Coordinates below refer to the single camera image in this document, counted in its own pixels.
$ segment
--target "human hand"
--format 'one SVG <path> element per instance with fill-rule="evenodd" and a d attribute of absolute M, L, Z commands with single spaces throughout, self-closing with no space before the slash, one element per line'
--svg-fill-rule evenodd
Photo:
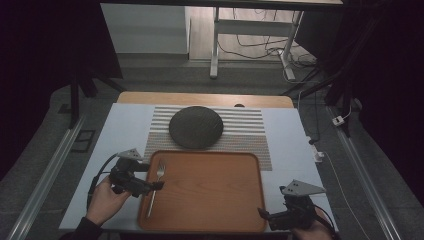
<path fill-rule="evenodd" d="M 106 176 L 94 190 L 90 206 L 88 207 L 86 218 L 98 226 L 103 225 L 112 218 L 131 196 L 130 192 L 116 194 L 113 192 L 112 182 Z"/>
<path fill-rule="evenodd" d="M 327 218 L 324 216 L 324 213 L 321 209 L 315 208 L 316 213 L 322 219 Z M 322 223 L 314 221 L 312 226 L 308 229 L 294 228 L 290 230 L 299 240 L 332 240 L 330 230 L 325 227 Z"/>

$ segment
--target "aluminum rail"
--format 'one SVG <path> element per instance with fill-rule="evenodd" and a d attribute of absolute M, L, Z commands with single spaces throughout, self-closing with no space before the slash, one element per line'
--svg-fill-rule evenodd
<path fill-rule="evenodd" d="M 81 117 L 77 120 L 76 124 L 72 129 L 68 129 L 63 136 L 59 146 L 55 153 L 50 159 L 46 170 L 40 178 L 37 186 L 29 197 L 25 207 L 15 222 L 12 230 L 7 237 L 8 240 L 24 240 L 37 217 L 44 200 L 56 180 L 56 177 L 71 150 L 72 144 L 74 143 L 82 125 L 86 119 L 86 111 L 81 114 Z"/>
<path fill-rule="evenodd" d="M 330 115 L 331 119 L 335 118 L 336 115 L 333 113 L 330 107 L 327 107 L 327 112 Z M 368 171 L 363 164 L 358 151 L 352 139 L 348 138 L 341 128 L 337 128 L 337 134 L 342 142 L 342 145 L 349 157 L 349 160 L 355 169 L 355 172 L 359 178 L 359 181 L 362 185 L 362 188 L 365 191 L 365 194 L 368 197 L 370 205 L 373 207 L 376 212 L 377 219 L 380 222 L 381 228 L 386 235 L 387 239 L 390 240 L 401 240 L 399 230 L 397 229 L 393 218 L 391 217 L 389 211 L 387 210 L 386 204 L 383 202 L 383 199 L 379 195 L 374 183 L 368 174 Z"/>

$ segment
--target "metal frame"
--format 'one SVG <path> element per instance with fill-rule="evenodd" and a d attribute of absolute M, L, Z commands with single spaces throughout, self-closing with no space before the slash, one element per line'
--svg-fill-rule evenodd
<path fill-rule="evenodd" d="M 58 148 L 53 154 L 46 170 L 38 181 L 37 186 L 29 197 L 24 209 L 19 215 L 15 222 L 12 230 L 9 233 L 7 239 L 18 240 L 25 239 L 32 224 L 37 217 L 38 212 L 41 209 L 54 181 L 56 180 L 57 174 L 62 168 L 69 151 L 71 150 L 72 144 L 74 143 L 78 133 L 84 124 L 86 119 L 86 111 L 81 114 L 81 117 L 75 122 L 72 129 L 68 129 L 62 138 Z"/>
<path fill-rule="evenodd" d="M 218 35 L 219 34 L 237 34 L 252 36 L 276 36 L 288 37 L 284 50 L 278 50 L 284 71 L 289 81 L 295 80 L 293 70 L 290 67 L 288 56 L 290 48 L 293 44 L 299 27 L 300 19 L 303 12 L 297 12 L 293 23 L 287 22 L 262 22 L 262 21 L 246 21 L 246 20 L 220 20 L 219 7 L 214 8 L 214 32 L 213 47 L 211 57 L 210 78 L 218 77 Z"/>
<path fill-rule="evenodd" d="M 336 117 L 330 107 L 327 107 L 327 112 L 331 119 Z M 349 157 L 352 167 L 355 170 L 356 175 L 362 185 L 362 188 L 368 197 L 370 205 L 377 215 L 377 219 L 380 222 L 384 234 L 386 235 L 387 239 L 401 240 L 402 237 L 399 233 L 399 230 L 397 229 L 392 216 L 387 210 L 386 204 L 383 202 L 383 199 L 378 193 L 365 165 L 363 164 L 361 157 L 352 142 L 352 139 L 347 137 L 345 132 L 340 127 L 338 127 L 336 130 L 340 141 Z"/>

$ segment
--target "table leg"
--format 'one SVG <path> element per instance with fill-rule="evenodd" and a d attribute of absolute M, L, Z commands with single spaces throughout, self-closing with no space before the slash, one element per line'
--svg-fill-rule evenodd
<path fill-rule="evenodd" d="M 213 47 L 211 58 L 210 78 L 218 77 L 218 27 L 219 27 L 219 7 L 214 8 L 214 30 L 213 30 Z"/>
<path fill-rule="evenodd" d="M 293 44 L 294 37 L 296 36 L 297 28 L 299 27 L 300 18 L 302 17 L 302 14 L 303 14 L 303 11 L 295 12 L 296 17 L 294 18 L 292 28 L 290 30 L 290 34 L 286 42 L 286 46 L 284 47 L 284 50 L 278 50 L 278 53 L 281 58 L 281 62 L 283 63 L 284 72 L 286 73 L 287 80 L 289 81 L 293 81 L 296 79 L 293 74 L 293 70 L 290 67 L 288 56 L 290 53 L 290 48 Z"/>

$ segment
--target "wall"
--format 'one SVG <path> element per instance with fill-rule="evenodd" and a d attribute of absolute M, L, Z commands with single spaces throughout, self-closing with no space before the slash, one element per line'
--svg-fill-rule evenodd
<path fill-rule="evenodd" d="M 101 6 L 116 53 L 188 53 L 187 7 Z"/>

